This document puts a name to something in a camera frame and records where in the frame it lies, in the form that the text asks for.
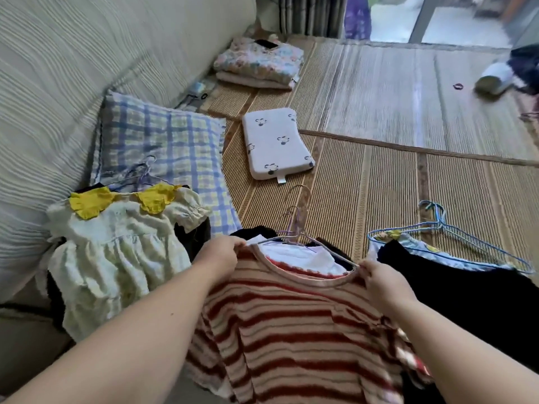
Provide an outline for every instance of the plaid pillow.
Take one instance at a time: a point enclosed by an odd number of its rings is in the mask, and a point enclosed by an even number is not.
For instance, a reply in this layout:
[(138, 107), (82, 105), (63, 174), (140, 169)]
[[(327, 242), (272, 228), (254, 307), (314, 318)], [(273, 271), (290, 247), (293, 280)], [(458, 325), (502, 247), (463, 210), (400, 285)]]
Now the plaid pillow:
[(144, 174), (149, 166), (145, 182), (155, 184), (161, 178), (187, 184), (212, 209), (212, 235), (230, 234), (241, 224), (221, 169), (225, 128), (224, 119), (162, 108), (110, 91), (101, 112), (91, 184), (115, 183), (113, 190), (121, 192), (141, 190), (136, 178), (119, 182)]

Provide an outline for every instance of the wire hanger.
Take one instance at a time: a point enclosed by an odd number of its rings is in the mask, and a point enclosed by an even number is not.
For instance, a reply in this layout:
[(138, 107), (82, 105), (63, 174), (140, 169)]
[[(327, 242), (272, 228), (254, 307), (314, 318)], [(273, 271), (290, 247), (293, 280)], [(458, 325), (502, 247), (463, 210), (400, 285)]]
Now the wire hanger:
[[(308, 203), (308, 200), (311, 197), (311, 191), (310, 191), (309, 187), (307, 187), (304, 184), (296, 184), (290, 190), (288, 190), (288, 193), (287, 193), (287, 195), (285, 197), (285, 202), (288, 200), (288, 197), (290, 196), (292, 191), (297, 187), (304, 187), (307, 190), (309, 196), (307, 197), (307, 202), (306, 203)], [(289, 215), (291, 217), (287, 229), (283, 230), (283, 231), (280, 231), (281, 233), (284, 233), (285, 235), (278, 235), (277, 237), (268, 238), (266, 240), (262, 240), (262, 241), (259, 241), (259, 242), (255, 243), (255, 245), (265, 244), (266, 242), (272, 242), (272, 241), (282, 241), (285, 244), (298, 245), (298, 246), (305, 247), (306, 246), (305, 244), (302, 244), (302, 243), (299, 242), (300, 237), (304, 237), (307, 240), (312, 241), (315, 244), (317, 244), (317, 245), (321, 246), (322, 248), (324, 248), (327, 252), (329, 252), (335, 258), (340, 259), (341, 261), (347, 262), (348, 264), (352, 265), (354, 267), (354, 270), (356, 268), (359, 268), (360, 266), (358, 264), (356, 264), (356, 263), (354, 263), (354, 262), (340, 256), (338, 253), (332, 251), (327, 246), (325, 246), (323, 243), (318, 241), (316, 238), (311, 237), (310, 235), (308, 235), (305, 232), (305, 224), (307, 223), (308, 213), (309, 213), (309, 209), (308, 209), (308, 207), (306, 207), (305, 218), (302, 219), (303, 215), (302, 215), (301, 210), (300, 210), (300, 208), (298, 206), (293, 205), (293, 206), (288, 207), (288, 209), (284, 212), (284, 214), (281, 215), (281, 217), (284, 217), (286, 215)]]
[[(490, 253), (490, 251), (495, 251), (499, 256), (499, 258), (495, 258), (499, 262), (498, 265), (493, 264), (493, 263), (488, 263), (488, 262), (467, 261), (467, 263), (469, 263), (470, 265), (477, 265), (479, 267), (488, 268), (488, 269), (494, 269), (494, 268), (518, 269), (520, 272), (526, 275), (531, 275), (535, 272), (534, 268), (524, 259), (514, 256), (510, 254), (509, 252), (504, 251), (503, 249), (495, 245), (489, 244), (486, 241), (480, 240), (474, 235), (468, 234), (467, 232), (461, 230), (460, 228), (454, 225), (448, 224), (446, 222), (446, 210), (439, 203), (435, 203), (434, 201), (429, 201), (429, 200), (422, 200), (419, 202), (419, 207), (421, 207), (422, 205), (426, 205), (425, 207), (426, 210), (430, 210), (430, 209), (434, 210), (434, 213), (435, 213), (434, 221), (424, 221), (424, 222), (420, 222), (419, 224), (408, 225), (406, 227), (376, 229), (374, 231), (369, 232), (367, 234), (367, 237), (372, 242), (376, 242), (378, 244), (386, 244), (384, 241), (380, 241), (377, 238), (377, 234), (382, 233), (382, 232), (393, 231), (393, 230), (399, 231), (399, 233), (413, 233), (413, 232), (421, 232), (421, 231), (440, 231), (442, 233), (446, 233), (446, 234), (452, 235), (453, 237), (458, 238), (465, 244), (468, 244), (472, 248), (475, 248), (491, 257), (492, 257), (492, 254)], [(414, 247), (404, 247), (404, 248), (412, 250), (412, 251), (420, 251), (422, 253), (428, 253), (428, 254), (440, 256), (440, 254), (435, 251), (427, 251), (426, 249), (419, 249), (419, 248), (414, 248)], [(455, 258), (449, 255), (442, 255), (441, 257), (445, 259), (449, 259), (449, 260), (462, 262), (461, 258)], [(507, 263), (506, 257), (510, 257), (518, 261), (519, 265), (521, 265), (521, 269)]]
[[(135, 191), (140, 191), (143, 186), (154, 185), (154, 183), (150, 182), (150, 179), (156, 179), (156, 180), (159, 180), (159, 182), (170, 184), (165, 179), (162, 179), (161, 177), (153, 176), (150, 174), (150, 170), (152, 169), (150, 164), (153, 162), (155, 162), (155, 156), (149, 155), (146, 157), (146, 160), (144, 162), (133, 164), (133, 166), (127, 169), (124, 174), (125, 178), (118, 180), (117, 182), (109, 183), (106, 185), (110, 187), (112, 191), (119, 191), (126, 186), (134, 185)], [(142, 174), (130, 176), (130, 174), (136, 172), (139, 167), (143, 168)]]

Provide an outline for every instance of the shirt neckline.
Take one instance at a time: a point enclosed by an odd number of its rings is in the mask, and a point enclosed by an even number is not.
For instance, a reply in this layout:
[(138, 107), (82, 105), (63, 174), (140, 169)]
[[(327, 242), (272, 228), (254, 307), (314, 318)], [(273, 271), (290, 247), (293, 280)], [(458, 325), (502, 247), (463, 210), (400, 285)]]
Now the shirt neckline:
[(269, 271), (272, 271), (273, 273), (279, 276), (287, 278), (289, 281), (300, 283), (302, 285), (313, 286), (315, 288), (334, 288), (336, 286), (345, 285), (347, 283), (352, 282), (356, 278), (356, 276), (359, 275), (360, 273), (360, 270), (357, 267), (354, 267), (354, 269), (352, 271), (349, 271), (347, 275), (342, 276), (340, 278), (333, 278), (333, 279), (312, 278), (311, 279), (307, 277), (300, 277), (300, 276), (294, 275), (291, 272), (285, 271), (284, 269), (281, 269), (278, 266), (273, 265), (268, 260), (268, 258), (266, 258), (266, 256), (260, 250), (260, 247), (257, 244), (250, 245), (250, 248), (253, 251), (255, 258), (257, 259), (257, 262), (262, 264)]

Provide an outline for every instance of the hand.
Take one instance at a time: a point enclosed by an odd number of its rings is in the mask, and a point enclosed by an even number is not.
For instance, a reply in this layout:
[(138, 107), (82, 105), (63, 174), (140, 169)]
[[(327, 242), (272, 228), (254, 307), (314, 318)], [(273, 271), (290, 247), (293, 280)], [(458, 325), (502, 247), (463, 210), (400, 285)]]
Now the hand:
[(416, 302), (415, 293), (406, 278), (389, 265), (373, 260), (360, 262), (367, 273), (364, 275), (369, 299), (385, 316), (395, 320), (399, 307)]
[(202, 246), (193, 266), (207, 270), (212, 285), (215, 285), (232, 274), (238, 263), (236, 252), (244, 246), (245, 240), (238, 237), (215, 237)]

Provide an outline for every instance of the forearm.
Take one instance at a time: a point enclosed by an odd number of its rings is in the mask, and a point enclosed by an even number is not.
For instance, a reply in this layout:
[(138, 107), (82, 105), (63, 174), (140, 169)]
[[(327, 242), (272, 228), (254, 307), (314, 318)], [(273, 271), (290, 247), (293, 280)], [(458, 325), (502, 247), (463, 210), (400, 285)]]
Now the forearm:
[(448, 404), (539, 402), (539, 375), (428, 306), (404, 304), (394, 319)]
[(176, 275), (101, 326), (7, 403), (162, 402), (184, 363), (214, 279), (210, 275), (201, 263)]

